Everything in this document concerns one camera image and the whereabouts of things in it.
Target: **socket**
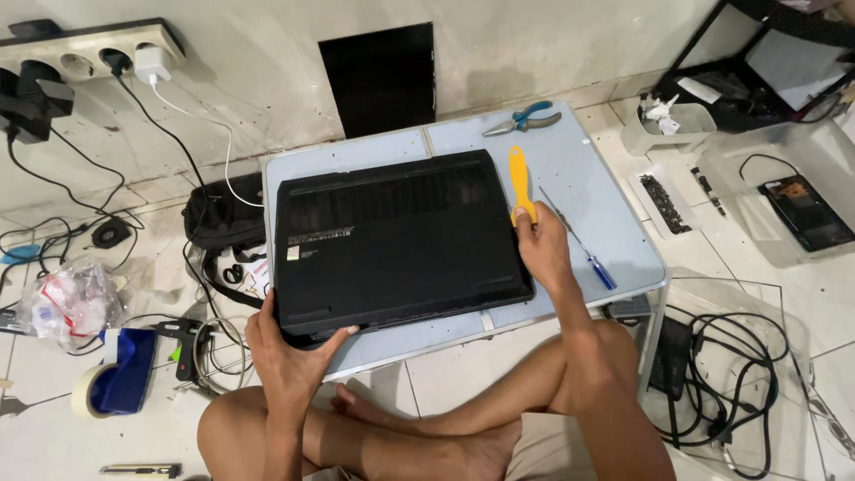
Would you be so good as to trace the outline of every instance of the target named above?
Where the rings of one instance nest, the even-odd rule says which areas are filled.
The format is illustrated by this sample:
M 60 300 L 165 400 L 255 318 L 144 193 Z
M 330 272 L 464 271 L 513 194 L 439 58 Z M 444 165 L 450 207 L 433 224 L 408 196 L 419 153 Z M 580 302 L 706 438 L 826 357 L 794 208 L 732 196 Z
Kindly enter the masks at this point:
M 113 76 L 103 61 L 105 50 L 118 50 L 133 59 L 134 52 L 147 45 L 162 47 L 172 57 L 174 67 L 186 60 L 184 47 L 166 21 L 153 18 L 0 40 L 0 68 L 19 74 L 22 62 L 38 60 L 55 68 L 65 82 L 81 82 Z M 133 65 L 125 74 L 132 72 Z

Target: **laptop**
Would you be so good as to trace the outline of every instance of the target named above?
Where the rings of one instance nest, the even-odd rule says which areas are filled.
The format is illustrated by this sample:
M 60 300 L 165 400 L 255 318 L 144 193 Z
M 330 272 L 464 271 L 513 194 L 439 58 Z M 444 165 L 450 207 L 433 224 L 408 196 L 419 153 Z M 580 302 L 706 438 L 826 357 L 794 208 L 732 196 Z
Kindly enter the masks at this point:
M 275 314 L 293 346 L 534 297 L 486 150 L 283 181 L 277 196 Z

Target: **blue-handled pliers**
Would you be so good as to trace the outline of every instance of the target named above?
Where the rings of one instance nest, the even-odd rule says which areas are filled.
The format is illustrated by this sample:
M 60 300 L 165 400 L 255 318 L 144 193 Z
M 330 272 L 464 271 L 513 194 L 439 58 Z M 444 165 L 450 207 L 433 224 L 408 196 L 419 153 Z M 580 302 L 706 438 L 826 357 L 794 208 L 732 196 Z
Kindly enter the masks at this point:
M 549 109 L 550 107 L 552 107 L 552 102 L 549 100 L 531 104 L 522 112 L 514 112 L 514 115 L 510 117 L 511 120 L 498 124 L 496 127 L 487 130 L 482 135 L 485 137 L 492 137 L 493 135 L 507 134 L 514 130 L 525 132 L 530 128 L 549 127 L 553 123 L 561 120 L 561 112 L 558 112 L 553 116 L 548 116 L 545 119 L 529 119 L 528 116 L 538 110 Z

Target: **bare foot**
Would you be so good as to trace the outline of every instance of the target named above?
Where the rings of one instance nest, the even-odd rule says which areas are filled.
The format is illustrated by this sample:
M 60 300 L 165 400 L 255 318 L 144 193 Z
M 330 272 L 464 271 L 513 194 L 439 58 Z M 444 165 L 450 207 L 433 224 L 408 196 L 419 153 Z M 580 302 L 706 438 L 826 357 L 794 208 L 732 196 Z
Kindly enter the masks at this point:
M 522 434 L 522 421 L 499 426 L 471 436 L 457 438 L 467 462 L 466 478 L 501 481 L 514 454 L 514 446 Z
M 354 394 L 353 391 L 342 383 L 335 387 L 335 394 L 336 396 L 330 400 L 330 404 L 333 405 L 335 412 L 342 416 L 357 419 L 363 421 L 363 423 L 386 428 L 401 434 L 420 434 L 413 421 L 399 418 L 383 411 L 370 401 Z

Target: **tape roll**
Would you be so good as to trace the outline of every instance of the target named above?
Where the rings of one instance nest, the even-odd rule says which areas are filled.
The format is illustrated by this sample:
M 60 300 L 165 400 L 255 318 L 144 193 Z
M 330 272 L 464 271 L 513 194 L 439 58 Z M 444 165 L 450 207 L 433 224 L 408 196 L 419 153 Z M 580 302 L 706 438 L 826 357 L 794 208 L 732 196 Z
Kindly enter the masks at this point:
M 116 364 L 96 365 L 80 376 L 74 389 L 71 390 L 71 411 L 78 418 L 103 419 L 112 413 L 102 413 L 95 409 L 91 402 L 92 386 L 105 371 L 115 368 Z

